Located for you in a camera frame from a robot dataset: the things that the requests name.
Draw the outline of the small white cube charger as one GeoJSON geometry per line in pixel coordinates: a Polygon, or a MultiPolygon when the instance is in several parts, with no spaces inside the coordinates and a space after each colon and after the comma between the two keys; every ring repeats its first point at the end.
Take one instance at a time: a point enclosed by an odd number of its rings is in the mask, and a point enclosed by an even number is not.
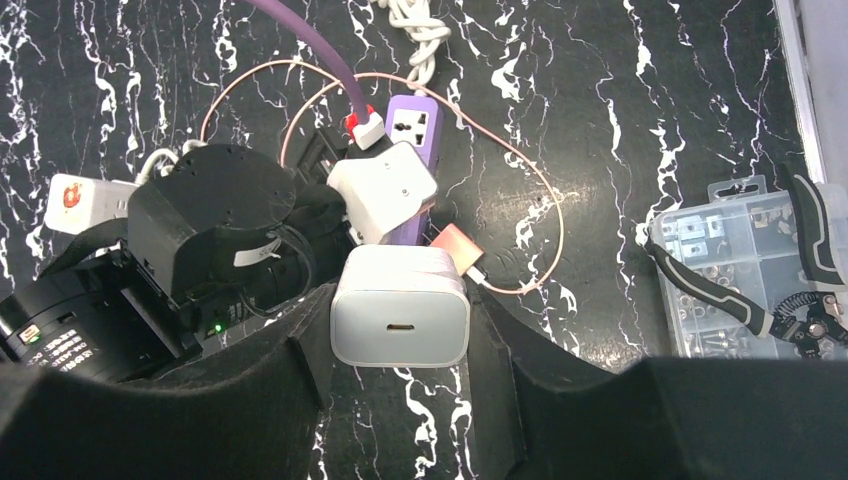
{"type": "Polygon", "coordinates": [[[355,367],[448,367],[467,352],[470,316],[446,250],[362,245],[349,254],[331,302],[331,347],[355,367]]]}

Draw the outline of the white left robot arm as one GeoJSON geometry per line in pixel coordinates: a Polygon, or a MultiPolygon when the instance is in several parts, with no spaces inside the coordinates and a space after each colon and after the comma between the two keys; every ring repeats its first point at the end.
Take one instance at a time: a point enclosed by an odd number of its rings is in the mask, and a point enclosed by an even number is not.
{"type": "Polygon", "coordinates": [[[191,150],[1,304],[1,359],[122,383],[336,279],[345,204],[250,148],[191,150]]]}

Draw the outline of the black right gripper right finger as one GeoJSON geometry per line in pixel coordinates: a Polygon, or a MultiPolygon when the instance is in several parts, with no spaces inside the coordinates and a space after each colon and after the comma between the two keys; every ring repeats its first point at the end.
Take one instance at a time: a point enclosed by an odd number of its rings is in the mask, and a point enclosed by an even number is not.
{"type": "Polygon", "coordinates": [[[613,374],[485,291],[467,352],[484,479],[843,479],[847,366],[652,357],[613,374]]]}

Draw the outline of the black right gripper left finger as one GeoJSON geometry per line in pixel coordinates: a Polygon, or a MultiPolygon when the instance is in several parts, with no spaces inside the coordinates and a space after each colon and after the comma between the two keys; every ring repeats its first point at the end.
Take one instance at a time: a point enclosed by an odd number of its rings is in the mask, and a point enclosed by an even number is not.
{"type": "Polygon", "coordinates": [[[1,369],[5,479],[304,479],[330,403],[336,288],[164,376],[1,369]]]}

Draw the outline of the purple power strip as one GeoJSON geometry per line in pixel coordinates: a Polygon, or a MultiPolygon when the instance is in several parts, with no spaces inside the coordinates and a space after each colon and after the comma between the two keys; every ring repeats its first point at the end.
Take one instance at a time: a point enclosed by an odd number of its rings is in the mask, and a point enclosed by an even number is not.
{"type": "Polygon", "coordinates": [[[403,155],[404,186],[421,207],[434,198],[443,112],[428,96],[394,95],[388,104],[386,132],[403,155]]]}

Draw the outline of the white power strip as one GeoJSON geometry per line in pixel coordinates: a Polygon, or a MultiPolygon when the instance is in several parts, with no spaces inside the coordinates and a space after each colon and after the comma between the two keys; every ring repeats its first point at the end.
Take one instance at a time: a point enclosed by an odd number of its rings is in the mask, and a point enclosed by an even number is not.
{"type": "Polygon", "coordinates": [[[125,218],[128,201],[137,188],[126,181],[55,174],[49,182],[44,223],[53,231],[76,235],[105,221],[125,218]]]}

